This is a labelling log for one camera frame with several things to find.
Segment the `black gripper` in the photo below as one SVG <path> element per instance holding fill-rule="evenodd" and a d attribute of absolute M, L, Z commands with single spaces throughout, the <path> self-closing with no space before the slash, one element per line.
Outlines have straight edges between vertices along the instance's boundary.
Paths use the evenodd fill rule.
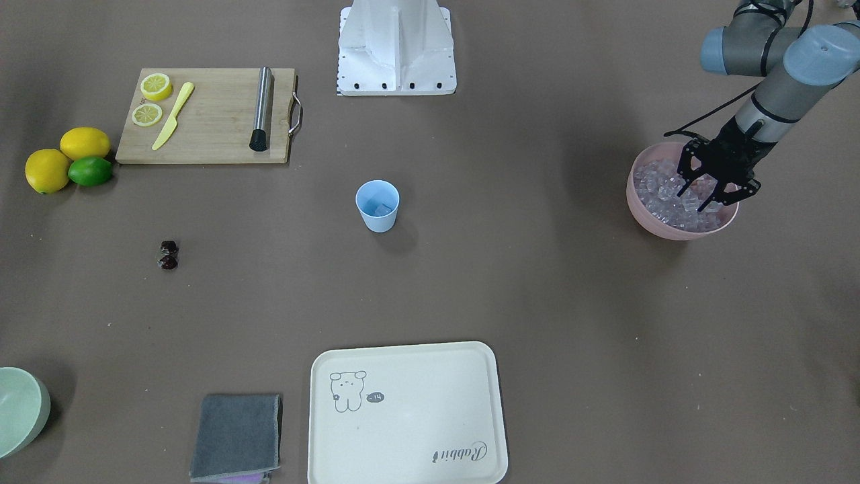
<path fill-rule="evenodd" d="M 731 206 L 755 196 L 761 189 L 761 183 L 755 179 L 755 165 L 773 147 L 771 142 L 755 140 L 755 135 L 765 126 L 764 120 L 755 120 L 743 130 L 731 119 L 713 140 L 696 132 L 676 130 L 676 134 L 690 138 L 679 159 L 677 173 L 684 184 L 677 196 L 684 196 L 691 184 L 703 175 L 709 177 L 703 177 L 700 183 L 704 189 L 698 206 L 700 212 L 710 210 L 710 206 Z"/>

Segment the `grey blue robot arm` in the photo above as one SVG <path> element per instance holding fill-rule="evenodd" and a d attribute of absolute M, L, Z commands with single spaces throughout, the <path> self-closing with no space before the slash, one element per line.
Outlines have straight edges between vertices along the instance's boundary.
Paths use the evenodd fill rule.
<path fill-rule="evenodd" d="M 833 25 L 786 23 L 793 1 L 742 1 L 729 25 L 707 34 L 701 45 L 704 71 L 760 77 L 743 92 L 744 104 L 709 140 L 688 126 L 677 134 L 690 140 L 679 157 L 678 174 L 690 187 L 708 175 L 716 182 L 699 206 L 730 206 L 754 196 L 761 183 L 755 166 L 826 93 L 858 71 L 857 19 Z"/>

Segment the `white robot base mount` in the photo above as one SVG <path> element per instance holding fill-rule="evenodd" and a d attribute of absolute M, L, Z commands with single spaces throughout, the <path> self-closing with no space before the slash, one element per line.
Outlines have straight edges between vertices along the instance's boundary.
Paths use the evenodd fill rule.
<path fill-rule="evenodd" d="M 438 2 L 354 1 L 339 20 L 338 95 L 457 91 L 451 12 Z"/>

